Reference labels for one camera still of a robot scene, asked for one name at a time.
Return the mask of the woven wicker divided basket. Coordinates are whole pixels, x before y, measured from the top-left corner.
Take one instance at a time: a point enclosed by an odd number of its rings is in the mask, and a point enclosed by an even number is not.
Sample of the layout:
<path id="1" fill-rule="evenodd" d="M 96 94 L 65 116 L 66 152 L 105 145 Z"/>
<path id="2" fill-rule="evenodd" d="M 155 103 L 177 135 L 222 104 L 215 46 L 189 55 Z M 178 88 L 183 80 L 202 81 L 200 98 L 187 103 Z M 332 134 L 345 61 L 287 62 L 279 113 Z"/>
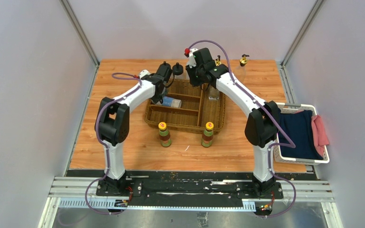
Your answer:
<path id="1" fill-rule="evenodd" d="M 210 100 L 206 86 L 193 87 L 188 80 L 174 80 L 166 96 L 181 100 L 181 107 L 155 105 L 149 99 L 144 121 L 152 128 L 165 122 L 169 129 L 197 134 L 203 133 L 207 122 L 212 122 L 214 134 L 219 134 L 224 126 L 226 95 L 220 93 L 218 100 Z"/>

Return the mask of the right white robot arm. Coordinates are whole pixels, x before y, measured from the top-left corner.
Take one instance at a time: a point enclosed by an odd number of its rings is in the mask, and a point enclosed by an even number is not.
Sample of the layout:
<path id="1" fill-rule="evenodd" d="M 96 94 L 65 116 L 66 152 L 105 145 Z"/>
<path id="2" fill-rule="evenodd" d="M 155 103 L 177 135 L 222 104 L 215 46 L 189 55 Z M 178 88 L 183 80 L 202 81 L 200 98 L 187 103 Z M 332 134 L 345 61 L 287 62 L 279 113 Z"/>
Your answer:
<path id="1" fill-rule="evenodd" d="M 252 191 L 256 197 L 265 198 L 276 182 L 270 154 L 279 126 L 278 105 L 274 101 L 266 102 L 251 92 L 232 73 L 229 65 L 216 64 L 208 48 L 186 48 L 184 55 L 188 58 L 185 69 L 192 86 L 212 86 L 230 98 L 246 115 L 244 133 L 253 145 L 255 162 Z"/>

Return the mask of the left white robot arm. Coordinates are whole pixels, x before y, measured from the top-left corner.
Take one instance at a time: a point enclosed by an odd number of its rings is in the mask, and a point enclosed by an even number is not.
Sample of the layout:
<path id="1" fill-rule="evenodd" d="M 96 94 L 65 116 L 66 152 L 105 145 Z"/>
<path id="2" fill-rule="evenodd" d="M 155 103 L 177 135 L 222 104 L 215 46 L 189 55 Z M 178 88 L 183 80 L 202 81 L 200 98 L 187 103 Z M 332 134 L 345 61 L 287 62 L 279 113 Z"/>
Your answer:
<path id="1" fill-rule="evenodd" d="M 171 80 L 171 65 L 163 62 L 155 73 L 147 70 L 138 75 L 116 72 L 112 78 L 136 80 L 137 84 L 125 93 L 102 99 L 95 123 L 96 137 L 105 150 L 105 175 L 101 181 L 115 196 L 126 192 L 125 166 L 123 162 L 124 141 L 130 130 L 130 114 L 144 101 L 163 102 L 166 85 Z"/>

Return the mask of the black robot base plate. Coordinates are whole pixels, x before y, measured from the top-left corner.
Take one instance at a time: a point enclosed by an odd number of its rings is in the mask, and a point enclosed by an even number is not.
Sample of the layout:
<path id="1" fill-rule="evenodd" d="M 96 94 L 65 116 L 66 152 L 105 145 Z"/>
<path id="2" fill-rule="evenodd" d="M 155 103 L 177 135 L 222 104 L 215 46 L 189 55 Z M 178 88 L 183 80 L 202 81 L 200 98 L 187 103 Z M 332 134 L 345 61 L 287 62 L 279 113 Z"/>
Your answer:
<path id="1" fill-rule="evenodd" d="M 240 207 L 242 200 L 283 199 L 279 182 L 268 189 L 253 183 L 251 172 L 127 171 L 118 186 L 98 182 L 98 196 L 126 197 L 133 206 Z"/>

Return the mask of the silver-lid pepper jar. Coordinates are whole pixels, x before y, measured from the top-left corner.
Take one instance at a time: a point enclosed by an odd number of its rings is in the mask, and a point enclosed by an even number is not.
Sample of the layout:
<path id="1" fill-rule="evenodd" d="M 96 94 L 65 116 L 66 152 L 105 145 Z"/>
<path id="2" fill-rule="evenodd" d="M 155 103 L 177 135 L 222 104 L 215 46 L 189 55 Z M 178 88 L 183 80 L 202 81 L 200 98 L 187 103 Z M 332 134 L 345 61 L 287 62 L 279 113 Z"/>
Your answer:
<path id="1" fill-rule="evenodd" d="M 172 108 L 181 108 L 182 100 L 165 96 L 161 105 Z"/>

